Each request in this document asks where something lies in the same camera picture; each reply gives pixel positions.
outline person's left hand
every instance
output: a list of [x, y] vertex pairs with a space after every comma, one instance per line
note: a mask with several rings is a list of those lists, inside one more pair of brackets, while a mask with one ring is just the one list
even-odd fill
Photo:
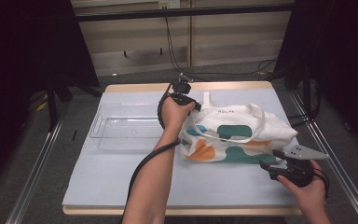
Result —
[[196, 103], [191, 102], [188, 105], [179, 105], [173, 98], [167, 97], [161, 108], [162, 121], [165, 129], [180, 130], [185, 122], [188, 113], [194, 108]]

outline person's right hand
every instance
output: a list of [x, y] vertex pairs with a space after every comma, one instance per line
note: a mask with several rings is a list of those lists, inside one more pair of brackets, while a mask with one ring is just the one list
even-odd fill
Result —
[[[310, 162], [315, 172], [322, 170], [316, 161]], [[298, 207], [310, 223], [330, 223], [324, 209], [326, 193], [324, 182], [319, 177], [314, 176], [312, 181], [304, 188], [299, 188], [282, 175], [278, 176], [278, 180], [295, 195]]]

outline transparent bin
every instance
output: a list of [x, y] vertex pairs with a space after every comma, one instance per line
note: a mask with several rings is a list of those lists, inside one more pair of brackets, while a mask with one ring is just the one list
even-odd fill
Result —
[[151, 151], [162, 134], [158, 105], [101, 105], [89, 137], [98, 149]]

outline black cable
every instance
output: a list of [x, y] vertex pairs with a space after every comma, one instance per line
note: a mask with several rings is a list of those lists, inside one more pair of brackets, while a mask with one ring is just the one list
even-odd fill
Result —
[[324, 182], [324, 191], [325, 191], [325, 196], [324, 197], [328, 198], [328, 191], [330, 189], [330, 180], [329, 180], [327, 174], [325, 172], [323, 172], [322, 170], [315, 169], [315, 168], [314, 168], [314, 170], [321, 172], [321, 175], [319, 175], [317, 173], [313, 173], [313, 174], [318, 176]]
[[126, 201], [126, 204], [124, 206], [124, 212], [123, 212], [123, 216], [121, 217], [121, 219], [118, 221], [118, 224], [121, 224], [123, 222], [123, 218], [124, 218], [124, 214], [126, 212], [126, 207], [127, 207], [127, 203], [129, 201], [129, 198], [131, 196], [131, 191], [132, 191], [132, 186], [133, 186], [133, 183], [135, 182], [135, 179], [136, 179], [136, 176], [138, 175], [138, 173], [141, 171], [142, 167], [145, 166], [145, 164], [152, 160], [153, 158], [155, 158], [158, 154], [160, 154], [161, 152], [164, 152], [170, 148], [173, 148], [173, 147], [176, 147], [178, 146], [179, 144], [181, 143], [181, 140], [178, 138], [176, 139], [176, 141], [172, 142], [172, 143], [169, 143], [163, 147], [159, 147], [158, 149], [155, 149], [153, 150], [152, 152], [150, 152], [139, 164], [138, 166], [136, 167], [135, 171], [133, 172], [132, 174], [132, 177], [131, 177], [131, 181], [130, 181], [130, 185], [129, 185], [129, 192], [128, 192], [128, 195], [127, 195], [127, 201]]
[[[258, 65], [258, 69], [256, 71], [253, 71], [253, 72], [247, 72], [247, 73], [218, 73], [218, 72], [203, 72], [203, 73], [196, 73], [196, 72], [189, 72], [189, 71], [186, 71], [185, 69], [181, 68], [178, 64], [178, 62], [176, 61], [176, 58], [175, 58], [175, 54], [174, 54], [174, 51], [173, 51], [173, 44], [172, 44], [172, 38], [171, 38], [171, 31], [170, 31], [170, 27], [169, 27], [169, 24], [168, 24], [168, 19], [165, 17], [165, 23], [166, 23], [166, 26], [167, 26], [167, 38], [168, 38], [168, 49], [169, 49], [169, 53], [170, 53], [170, 58], [171, 58], [171, 64], [173, 66], [173, 68], [179, 72], [179, 73], [186, 73], [186, 76], [187, 77], [193, 77], [191, 75], [227, 75], [227, 76], [244, 76], [244, 75], [251, 75], [251, 74], [255, 74], [255, 73], [259, 73], [260, 71], [262, 71], [263, 69], [267, 68], [272, 62], [276, 61], [276, 58], [275, 59], [271, 59], [271, 60], [265, 60], [263, 62], [260, 62], [261, 63], [265, 63], [265, 62], [268, 62], [265, 66], [263, 66], [261, 69], [260, 69], [260, 64]], [[208, 81], [208, 80], [205, 80], [205, 79], [202, 79], [200, 77], [193, 77], [193, 78], [196, 78], [196, 79], [199, 79], [199, 80], [202, 80], [202, 81]]]
[[287, 117], [288, 119], [296, 119], [296, 118], [304, 119], [303, 121], [301, 121], [299, 123], [291, 124], [292, 127], [297, 127], [302, 124], [305, 124], [313, 119], [316, 119], [316, 117], [318, 116], [320, 109], [321, 109], [321, 101], [322, 101], [321, 88], [319, 87], [318, 84], [316, 84], [316, 92], [313, 95], [312, 101], [313, 101], [313, 104], [315, 105], [315, 108], [310, 112], [310, 114], [293, 115], [293, 116]]
[[258, 64], [258, 66], [257, 66], [257, 71], [258, 71], [258, 81], [260, 81], [260, 80], [261, 80], [261, 74], [260, 74], [261, 69], [260, 69], [260, 65], [261, 65], [262, 63], [269, 62], [269, 63], [266, 65], [266, 67], [267, 67], [267, 66], [269, 66], [272, 62], [277, 61], [277, 59], [278, 59], [278, 58], [274, 58], [274, 59], [270, 59], [270, 60], [265, 60], [265, 61], [260, 62], [260, 63]]

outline white tote bag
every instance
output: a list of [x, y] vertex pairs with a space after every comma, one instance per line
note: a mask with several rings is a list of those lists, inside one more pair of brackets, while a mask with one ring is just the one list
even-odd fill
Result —
[[273, 162], [272, 149], [282, 149], [296, 135], [258, 105], [216, 107], [205, 92], [201, 111], [192, 111], [182, 127], [179, 153], [190, 161]]

